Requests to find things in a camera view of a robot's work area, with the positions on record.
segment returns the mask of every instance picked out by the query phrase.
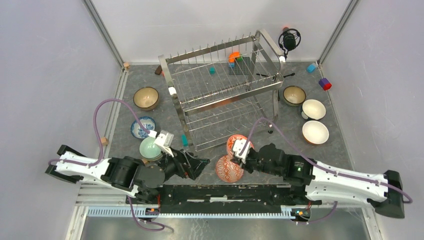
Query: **red and purple cube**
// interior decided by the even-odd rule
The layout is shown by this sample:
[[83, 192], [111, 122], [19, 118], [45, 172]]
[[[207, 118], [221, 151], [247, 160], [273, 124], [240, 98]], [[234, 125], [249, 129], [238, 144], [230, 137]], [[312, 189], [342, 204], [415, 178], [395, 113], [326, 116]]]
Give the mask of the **red and purple cube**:
[[323, 78], [321, 80], [319, 80], [319, 85], [321, 86], [322, 89], [324, 89], [324, 91], [327, 91], [331, 88], [331, 83], [327, 80], [327, 78]]

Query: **bowl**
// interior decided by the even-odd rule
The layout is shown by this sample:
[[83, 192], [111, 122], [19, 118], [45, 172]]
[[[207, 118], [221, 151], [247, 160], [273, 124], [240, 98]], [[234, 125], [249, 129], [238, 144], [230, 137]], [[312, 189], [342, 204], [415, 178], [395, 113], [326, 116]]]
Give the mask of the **bowl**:
[[[153, 118], [151, 118], [149, 116], [141, 116], [141, 117], [138, 118], [138, 120], [140, 120], [140, 123], [143, 124], [143, 126], [147, 130], [155, 130], [156, 122], [155, 122], [155, 120], [153, 120]], [[145, 132], [140, 127], [140, 125], [137, 123], [137, 121], [132, 122], [130, 131], [131, 131], [132, 136], [134, 136], [134, 138], [137, 138], [137, 139], [145, 139], [149, 136], [148, 133]]]
[[156, 108], [159, 103], [159, 93], [153, 87], [140, 88], [134, 93], [132, 98], [134, 104], [143, 111], [150, 111]]
[[162, 158], [162, 151], [155, 144], [155, 138], [151, 136], [141, 142], [139, 151], [147, 161], [157, 161]]
[[235, 183], [240, 180], [245, 172], [239, 165], [231, 161], [231, 156], [221, 157], [215, 166], [215, 172], [218, 177], [227, 183]]
[[306, 99], [305, 91], [298, 86], [288, 86], [282, 91], [280, 99], [292, 107], [300, 106]]
[[301, 115], [305, 120], [321, 120], [327, 113], [326, 106], [318, 100], [309, 99], [302, 104]]
[[328, 128], [319, 121], [307, 121], [302, 127], [302, 134], [306, 142], [313, 145], [320, 145], [329, 139]]
[[232, 149], [233, 149], [233, 145], [234, 145], [234, 142], [236, 141], [236, 140], [247, 140], [248, 138], [247, 137], [245, 137], [245, 136], [243, 136], [243, 135], [240, 135], [240, 134], [234, 134], [234, 135], [231, 135], [229, 138], [228, 138], [228, 140], [226, 141], [226, 153], [231, 157], [231, 158], [233, 158], [233, 155], [234, 155], [234, 153], [233, 153], [233, 151], [232, 151]]

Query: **white wall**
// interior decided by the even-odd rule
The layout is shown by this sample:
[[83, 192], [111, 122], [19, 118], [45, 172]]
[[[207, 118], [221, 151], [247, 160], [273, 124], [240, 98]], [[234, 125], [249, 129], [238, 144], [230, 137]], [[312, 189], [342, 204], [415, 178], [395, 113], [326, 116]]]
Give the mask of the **white wall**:
[[379, 216], [386, 240], [422, 239], [422, 1], [360, 1], [327, 60], [333, 105], [358, 171], [399, 171], [414, 199], [405, 219]]
[[44, 171], [61, 144], [94, 156], [120, 68], [80, 0], [0, 11], [0, 239], [64, 239], [79, 187]]
[[275, 42], [284, 26], [302, 43], [289, 60], [317, 60], [349, 0], [92, 0], [126, 62], [158, 62], [214, 41], [265, 28]]

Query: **metal rack frame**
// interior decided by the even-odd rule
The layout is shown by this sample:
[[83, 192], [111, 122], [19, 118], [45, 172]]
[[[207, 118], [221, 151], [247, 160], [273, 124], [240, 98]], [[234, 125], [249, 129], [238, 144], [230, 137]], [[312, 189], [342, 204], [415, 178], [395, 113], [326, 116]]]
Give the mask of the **metal rack frame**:
[[[278, 67], [261, 45], [261, 37], [276, 55]], [[252, 51], [248, 51], [248, 43], [252, 43]], [[240, 50], [241, 45], [245, 45], [245, 50], [248, 52], [240, 54], [241, 62], [234, 61], [234, 63], [238, 68], [245, 65], [247, 76], [237, 75], [233, 68], [228, 67], [227, 51], [232, 53], [234, 48]], [[191, 52], [186, 51], [181, 55], [178, 53], [177, 56], [171, 55], [169, 58], [161, 55], [159, 62], [182, 130], [193, 153], [221, 146], [227, 141], [227, 137], [252, 127], [259, 117], [266, 117], [256, 98], [258, 94], [272, 91], [273, 120], [278, 117], [278, 89], [284, 81], [280, 72], [286, 59], [264, 29], [256, 31], [255, 35], [249, 34], [240, 39], [236, 37], [233, 41], [229, 39], [228, 42], [222, 41], [218, 45], [214, 43], [211, 47], [208, 45], [206, 48], [192, 49]], [[221, 71], [211, 74], [210, 67]], [[226, 69], [232, 70], [231, 74], [230, 72], [227, 74]], [[255, 74], [259, 73], [259, 69], [266, 74], [266, 77], [264, 74]], [[225, 129], [217, 136], [216, 133], [219, 132], [217, 126], [231, 125], [234, 130]], [[200, 129], [206, 130], [211, 137], [206, 139], [204, 134], [196, 134], [195, 131]]]

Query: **brown bowl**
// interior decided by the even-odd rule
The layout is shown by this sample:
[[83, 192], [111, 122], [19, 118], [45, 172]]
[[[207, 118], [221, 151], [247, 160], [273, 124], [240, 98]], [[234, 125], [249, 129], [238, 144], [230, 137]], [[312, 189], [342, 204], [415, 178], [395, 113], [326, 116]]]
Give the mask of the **brown bowl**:
[[159, 103], [159, 93], [153, 87], [140, 88], [132, 98], [134, 104], [143, 111], [150, 111], [156, 108]]
[[305, 91], [298, 86], [288, 86], [282, 92], [284, 102], [292, 107], [300, 106], [306, 99]]

